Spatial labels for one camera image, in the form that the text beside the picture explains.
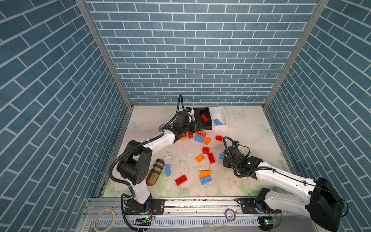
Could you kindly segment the red lego diagonal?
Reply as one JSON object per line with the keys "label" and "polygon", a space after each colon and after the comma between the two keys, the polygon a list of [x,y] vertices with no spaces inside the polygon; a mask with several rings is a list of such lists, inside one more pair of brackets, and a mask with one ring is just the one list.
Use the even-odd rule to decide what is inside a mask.
{"label": "red lego diagonal", "polygon": [[204,115],[204,114],[201,115],[201,119],[202,119],[202,121],[203,121],[204,123],[208,123],[208,122],[209,122],[208,117],[207,117],[206,115]]}

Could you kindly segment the blue lego bottom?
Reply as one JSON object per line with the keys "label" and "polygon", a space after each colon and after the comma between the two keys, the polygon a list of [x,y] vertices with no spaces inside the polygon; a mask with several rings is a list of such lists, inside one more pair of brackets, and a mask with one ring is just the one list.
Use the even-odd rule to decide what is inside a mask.
{"label": "blue lego bottom", "polygon": [[206,177],[203,177],[203,178],[200,179],[200,183],[202,185],[208,184],[210,182],[212,182],[211,176],[206,176]]}

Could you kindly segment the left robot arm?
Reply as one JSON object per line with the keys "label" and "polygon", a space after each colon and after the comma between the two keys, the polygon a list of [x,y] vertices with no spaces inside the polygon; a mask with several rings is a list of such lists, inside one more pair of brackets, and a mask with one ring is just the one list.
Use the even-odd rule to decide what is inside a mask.
{"label": "left robot arm", "polygon": [[177,112],[173,120],[161,128],[161,133],[153,138],[137,142],[131,140],[124,152],[119,155],[109,168],[109,178],[120,184],[127,185],[131,197],[139,204],[145,204],[150,198],[146,185],[146,177],[150,170],[152,155],[180,140],[188,132],[197,132],[199,123],[194,113]]}

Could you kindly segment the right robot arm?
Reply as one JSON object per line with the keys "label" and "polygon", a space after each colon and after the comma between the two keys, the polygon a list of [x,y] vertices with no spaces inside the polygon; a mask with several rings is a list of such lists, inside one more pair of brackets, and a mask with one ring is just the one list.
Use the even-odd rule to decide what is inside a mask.
{"label": "right robot arm", "polygon": [[254,200],[258,212],[288,211],[309,217],[327,231],[338,231],[347,204],[327,179],[313,180],[291,174],[260,158],[243,155],[236,145],[226,147],[224,154],[223,166],[231,168],[236,177],[250,177],[287,191],[278,193],[262,188]]}

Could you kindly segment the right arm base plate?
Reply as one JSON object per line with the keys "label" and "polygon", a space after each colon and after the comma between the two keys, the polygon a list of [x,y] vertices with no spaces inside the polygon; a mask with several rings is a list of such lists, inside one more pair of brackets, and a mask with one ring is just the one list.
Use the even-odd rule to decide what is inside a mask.
{"label": "right arm base plate", "polygon": [[237,198],[236,202],[241,206],[243,214],[280,214],[281,210],[270,209],[264,201],[256,203],[255,198]]}

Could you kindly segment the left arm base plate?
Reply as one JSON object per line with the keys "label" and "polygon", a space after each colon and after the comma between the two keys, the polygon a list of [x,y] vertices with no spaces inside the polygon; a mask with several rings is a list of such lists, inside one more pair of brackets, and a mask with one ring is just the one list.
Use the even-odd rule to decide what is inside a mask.
{"label": "left arm base plate", "polygon": [[163,215],[164,208],[164,199],[148,199],[144,204],[139,204],[134,199],[129,199],[126,201],[124,210],[126,215]]}

